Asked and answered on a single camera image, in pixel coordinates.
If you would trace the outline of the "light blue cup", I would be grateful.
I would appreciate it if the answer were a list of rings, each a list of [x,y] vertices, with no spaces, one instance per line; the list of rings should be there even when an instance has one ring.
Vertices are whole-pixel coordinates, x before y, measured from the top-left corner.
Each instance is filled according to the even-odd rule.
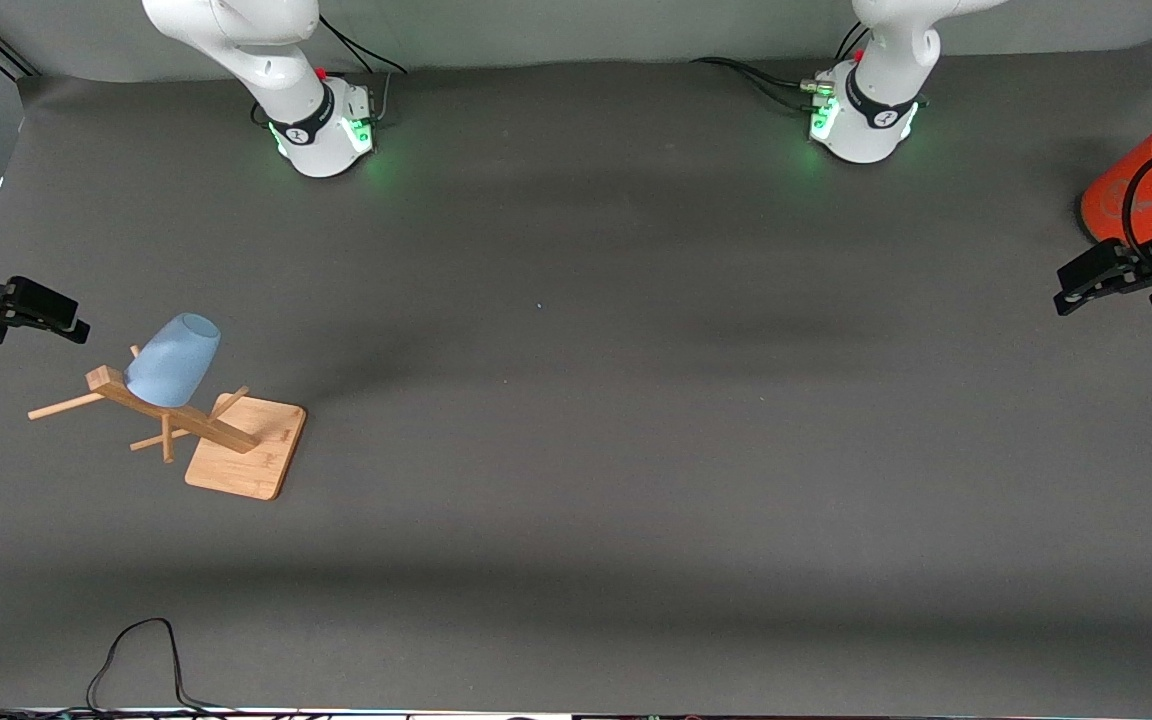
[[[126,369],[128,391],[151,406],[187,406],[214,361],[220,340],[219,328],[206,316],[174,316]]]

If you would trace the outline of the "wooden cup rack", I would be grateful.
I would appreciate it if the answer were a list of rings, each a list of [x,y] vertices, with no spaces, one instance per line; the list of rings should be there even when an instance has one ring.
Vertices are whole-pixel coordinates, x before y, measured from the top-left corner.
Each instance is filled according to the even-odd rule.
[[[177,441],[197,439],[185,469],[185,483],[228,495],[271,501],[282,492],[294,450],[305,430],[301,406],[250,396],[250,388],[217,397],[209,410],[195,406],[152,404],[131,388],[131,370],[99,366],[86,376],[88,393],[28,411],[29,420],[67,414],[78,407],[109,401],[157,420],[159,432],[129,445],[129,450],[157,448],[162,462],[177,460]]]

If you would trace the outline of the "dark grey table mat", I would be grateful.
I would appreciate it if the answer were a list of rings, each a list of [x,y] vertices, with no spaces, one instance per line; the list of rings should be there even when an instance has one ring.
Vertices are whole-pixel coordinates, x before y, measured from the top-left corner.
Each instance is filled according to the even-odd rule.
[[[1061,318],[1073,200],[1152,44],[950,56],[851,167],[700,65],[424,70],[303,179],[236,83],[47,78],[0,281],[0,706],[1152,717],[1152,311]],[[308,419],[274,500],[109,401],[174,316],[189,406]]]

